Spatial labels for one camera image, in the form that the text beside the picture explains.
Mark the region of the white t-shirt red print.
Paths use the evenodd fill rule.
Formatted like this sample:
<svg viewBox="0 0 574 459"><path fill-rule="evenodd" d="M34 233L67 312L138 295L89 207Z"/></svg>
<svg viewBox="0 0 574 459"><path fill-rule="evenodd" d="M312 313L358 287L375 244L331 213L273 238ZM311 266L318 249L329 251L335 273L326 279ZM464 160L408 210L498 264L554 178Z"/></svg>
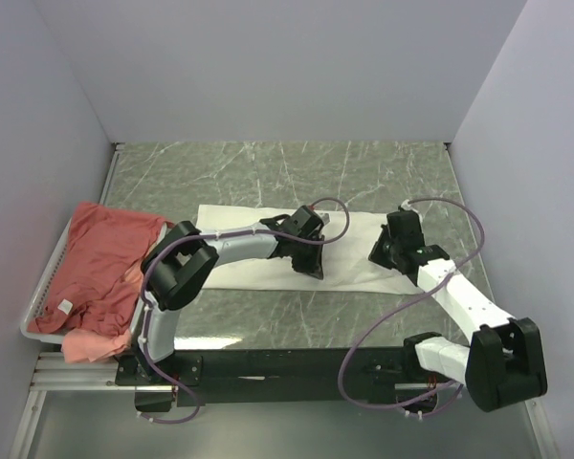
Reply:
<svg viewBox="0 0 574 459"><path fill-rule="evenodd" d="M287 208L200 205L196 227L203 231L232 231L263 218L293 212L294 209ZM321 213L327 213L330 218L322 233L327 239L337 236L345 223L343 211L322 210ZM351 212L350 226L345 236L335 243L325 245L322 250L323 280L296 273L291 267L291 261L285 257L246 260L216 268L204 288L417 295L420 289L405 275L368 260L384 223L384 214Z"/></svg>

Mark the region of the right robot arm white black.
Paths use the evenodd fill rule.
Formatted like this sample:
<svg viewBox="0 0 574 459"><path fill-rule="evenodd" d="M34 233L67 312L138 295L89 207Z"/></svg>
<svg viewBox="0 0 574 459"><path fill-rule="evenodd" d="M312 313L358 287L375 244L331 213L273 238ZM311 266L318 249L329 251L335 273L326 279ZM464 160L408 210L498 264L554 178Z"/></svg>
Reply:
<svg viewBox="0 0 574 459"><path fill-rule="evenodd" d="M443 249L427 245L415 211L400 208L387 215L368 259L430 295L468 341L459 345L437 333L405 339L400 362L406 378L421 382L436 373L461 383L485 412L546 394L539 327L496 306Z"/></svg>

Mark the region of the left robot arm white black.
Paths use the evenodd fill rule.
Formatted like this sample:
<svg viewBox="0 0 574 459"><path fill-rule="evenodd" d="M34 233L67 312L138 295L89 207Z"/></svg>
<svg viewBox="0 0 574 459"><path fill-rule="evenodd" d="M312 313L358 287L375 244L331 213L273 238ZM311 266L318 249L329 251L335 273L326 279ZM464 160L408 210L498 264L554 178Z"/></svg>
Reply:
<svg viewBox="0 0 574 459"><path fill-rule="evenodd" d="M152 384L169 378L180 311L200 294L214 269L249 259L287 257L294 272L322 280L322 231L329 222L328 214L302 206L291 215L237 229L200 230L183 221L168 230L142 264L150 277L134 315L138 374Z"/></svg>

